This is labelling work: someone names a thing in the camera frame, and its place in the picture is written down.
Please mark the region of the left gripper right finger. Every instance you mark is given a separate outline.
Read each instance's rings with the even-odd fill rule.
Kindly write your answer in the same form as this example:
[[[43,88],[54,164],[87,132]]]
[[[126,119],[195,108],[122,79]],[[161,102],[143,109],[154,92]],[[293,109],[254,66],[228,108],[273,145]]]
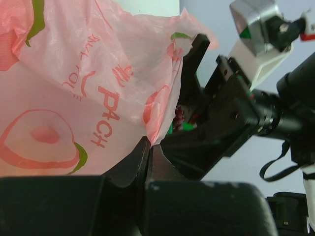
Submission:
[[[164,156],[160,146],[150,149],[145,183],[153,181],[191,181],[184,177]]]

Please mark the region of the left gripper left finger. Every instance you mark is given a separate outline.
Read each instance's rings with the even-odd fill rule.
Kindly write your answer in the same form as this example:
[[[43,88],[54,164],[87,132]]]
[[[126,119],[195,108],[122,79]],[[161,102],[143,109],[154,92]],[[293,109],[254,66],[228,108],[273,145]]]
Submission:
[[[147,137],[142,137],[130,154],[102,176],[117,187],[130,186],[140,173],[140,169],[146,166],[149,151],[150,142]]]

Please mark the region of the purple fake grape bunch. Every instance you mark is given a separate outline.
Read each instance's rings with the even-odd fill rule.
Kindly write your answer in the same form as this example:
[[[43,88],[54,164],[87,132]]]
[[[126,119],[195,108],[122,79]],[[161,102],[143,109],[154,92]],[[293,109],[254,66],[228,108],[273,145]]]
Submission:
[[[185,114],[183,107],[178,105],[175,109],[175,117],[173,119],[173,124],[175,126],[179,126],[180,124],[185,122]]]

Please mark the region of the pink plastic bag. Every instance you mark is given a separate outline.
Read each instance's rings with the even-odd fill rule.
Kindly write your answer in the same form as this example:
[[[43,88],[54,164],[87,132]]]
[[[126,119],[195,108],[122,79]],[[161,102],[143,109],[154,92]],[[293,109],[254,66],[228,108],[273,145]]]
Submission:
[[[198,34],[187,11],[131,15],[113,0],[0,3],[0,175],[96,175],[175,116],[183,58]]]

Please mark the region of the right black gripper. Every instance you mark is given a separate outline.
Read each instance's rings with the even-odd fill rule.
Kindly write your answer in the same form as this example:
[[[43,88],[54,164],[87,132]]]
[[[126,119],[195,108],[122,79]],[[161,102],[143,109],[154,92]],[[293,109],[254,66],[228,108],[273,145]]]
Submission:
[[[178,105],[186,118],[195,116],[196,127],[170,134],[161,142],[166,158],[180,174],[201,180],[224,157],[231,157],[250,137],[259,123],[244,75],[234,58],[222,55],[202,90],[197,69],[210,45],[198,34],[183,57]]]

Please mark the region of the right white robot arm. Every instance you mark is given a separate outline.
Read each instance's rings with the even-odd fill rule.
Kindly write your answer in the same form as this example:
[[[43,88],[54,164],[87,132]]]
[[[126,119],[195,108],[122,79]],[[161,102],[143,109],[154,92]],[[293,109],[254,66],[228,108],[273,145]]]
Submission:
[[[179,110],[191,130],[175,128],[161,143],[165,156],[186,178],[165,185],[170,196],[157,210],[167,230],[184,236],[312,236],[315,233],[314,56],[284,75],[277,93],[251,89],[235,57],[217,57],[206,87],[196,70],[210,41],[199,34],[184,57]],[[202,178],[224,157],[231,157],[251,137],[282,141],[280,156],[293,165],[267,176],[275,182],[297,170],[305,194],[279,192],[264,198],[245,183],[205,182]]]

